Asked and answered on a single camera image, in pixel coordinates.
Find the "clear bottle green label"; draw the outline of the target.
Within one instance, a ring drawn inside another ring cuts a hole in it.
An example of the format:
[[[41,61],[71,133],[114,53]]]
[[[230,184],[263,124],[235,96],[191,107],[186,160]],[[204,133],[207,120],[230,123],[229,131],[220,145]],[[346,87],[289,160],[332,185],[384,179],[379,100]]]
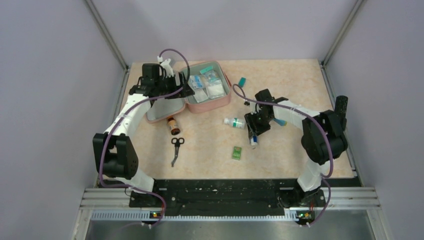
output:
[[[229,125],[233,128],[237,128],[237,129],[245,129],[246,127],[246,122],[244,119],[242,118],[225,118],[224,119],[224,124]]]

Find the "blue bandage strip packet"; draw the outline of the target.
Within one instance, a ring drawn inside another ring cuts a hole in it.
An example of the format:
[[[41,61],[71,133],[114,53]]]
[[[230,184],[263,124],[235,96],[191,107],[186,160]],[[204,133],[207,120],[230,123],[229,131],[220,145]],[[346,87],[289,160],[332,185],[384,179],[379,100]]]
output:
[[[205,88],[205,80],[203,75],[191,75],[189,77],[189,85],[192,89],[204,89]]]

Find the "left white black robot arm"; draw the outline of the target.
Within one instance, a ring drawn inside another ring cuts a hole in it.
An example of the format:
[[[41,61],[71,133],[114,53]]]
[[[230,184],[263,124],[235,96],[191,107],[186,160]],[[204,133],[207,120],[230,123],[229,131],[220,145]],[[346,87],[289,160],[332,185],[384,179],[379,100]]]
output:
[[[157,63],[144,63],[142,75],[127,95],[120,113],[103,133],[92,139],[99,182],[103,177],[120,181],[120,187],[128,187],[141,194],[141,200],[149,207],[160,202],[160,193],[154,189],[155,180],[139,169],[139,158],[131,137],[148,111],[160,99],[181,99],[194,94],[183,72],[175,72],[171,59],[157,58]]]

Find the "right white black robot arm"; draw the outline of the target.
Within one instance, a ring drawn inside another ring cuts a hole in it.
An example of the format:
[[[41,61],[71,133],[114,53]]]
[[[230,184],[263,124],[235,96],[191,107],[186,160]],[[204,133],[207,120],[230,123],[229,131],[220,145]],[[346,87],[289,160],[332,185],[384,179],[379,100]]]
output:
[[[269,89],[259,91],[255,99],[245,98],[250,112],[244,118],[249,138],[270,130],[271,121],[284,121],[302,131],[301,146],[308,160],[297,178],[299,189],[293,192],[293,200],[299,206],[307,206],[314,198],[313,190],[321,186],[323,178],[332,175],[334,160],[347,150],[345,136],[348,97],[336,97],[334,109],[316,111],[295,104],[285,97],[271,96]]]

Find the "white gauze packet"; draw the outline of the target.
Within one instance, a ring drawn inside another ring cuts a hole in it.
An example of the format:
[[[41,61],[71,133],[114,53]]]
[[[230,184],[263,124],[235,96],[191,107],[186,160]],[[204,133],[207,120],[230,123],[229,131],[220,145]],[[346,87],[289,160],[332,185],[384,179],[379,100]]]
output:
[[[206,94],[209,99],[217,99],[225,96],[226,92],[221,83],[206,86]]]
[[[202,88],[195,89],[193,97],[197,103],[202,103],[209,99],[207,93]]]

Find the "teal topped swab packet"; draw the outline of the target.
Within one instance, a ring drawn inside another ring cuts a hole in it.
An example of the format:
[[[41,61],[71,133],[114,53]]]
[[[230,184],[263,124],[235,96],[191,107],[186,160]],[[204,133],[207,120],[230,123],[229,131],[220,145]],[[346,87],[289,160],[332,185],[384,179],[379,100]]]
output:
[[[213,66],[207,66],[205,68],[203,68],[202,70],[199,71],[200,74],[206,78],[206,80],[209,83],[215,82],[218,79],[220,79],[219,75],[217,74],[217,72],[214,70]]]

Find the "white blue bandage roll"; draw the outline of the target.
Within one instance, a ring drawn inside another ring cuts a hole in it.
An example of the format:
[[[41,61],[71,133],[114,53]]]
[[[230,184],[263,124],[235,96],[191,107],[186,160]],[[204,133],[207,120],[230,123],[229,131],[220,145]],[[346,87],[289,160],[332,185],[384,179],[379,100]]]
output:
[[[258,137],[256,135],[253,135],[250,139],[250,146],[252,149],[255,149],[259,144],[258,144]]]

